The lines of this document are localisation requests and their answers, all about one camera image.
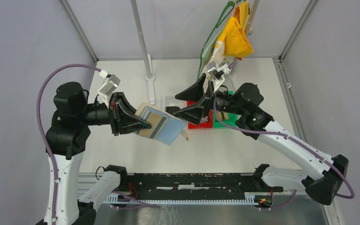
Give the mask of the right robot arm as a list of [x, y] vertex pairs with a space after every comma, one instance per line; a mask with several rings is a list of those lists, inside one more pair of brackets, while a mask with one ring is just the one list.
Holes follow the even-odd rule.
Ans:
[[276, 149], [299, 167], [295, 170], [260, 165], [252, 178], [255, 190], [264, 191], [268, 187], [303, 190], [312, 200], [330, 205], [339, 196], [343, 184], [350, 187], [346, 179], [348, 158], [324, 153], [287, 131], [260, 108], [263, 96], [256, 84], [246, 82], [230, 94], [220, 91], [216, 81], [205, 78], [201, 75], [192, 86], [175, 96], [177, 100], [191, 102], [176, 111], [175, 117], [199, 125], [210, 111], [236, 114], [239, 118], [234, 130]]

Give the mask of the tan leather card holder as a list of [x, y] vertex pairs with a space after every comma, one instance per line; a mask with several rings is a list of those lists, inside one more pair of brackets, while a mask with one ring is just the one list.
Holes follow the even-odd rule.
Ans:
[[151, 128], [137, 131], [138, 136], [159, 141], [168, 146], [172, 145], [179, 135], [186, 141], [190, 140], [190, 135], [185, 131], [188, 123], [167, 112], [150, 104], [142, 103], [135, 114], [151, 124]]

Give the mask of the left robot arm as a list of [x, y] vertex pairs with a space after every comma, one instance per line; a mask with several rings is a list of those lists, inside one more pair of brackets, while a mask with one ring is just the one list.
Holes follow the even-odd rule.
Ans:
[[136, 115], [123, 92], [113, 93], [108, 104], [90, 104], [88, 97], [88, 91], [78, 82], [62, 84], [56, 90], [56, 111], [51, 127], [43, 133], [51, 177], [42, 225], [92, 225], [106, 197], [115, 189], [123, 191], [129, 186], [126, 168], [108, 165], [102, 177], [79, 196], [79, 171], [90, 126], [109, 125], [114, 135], [151, 128], [149, 122]]

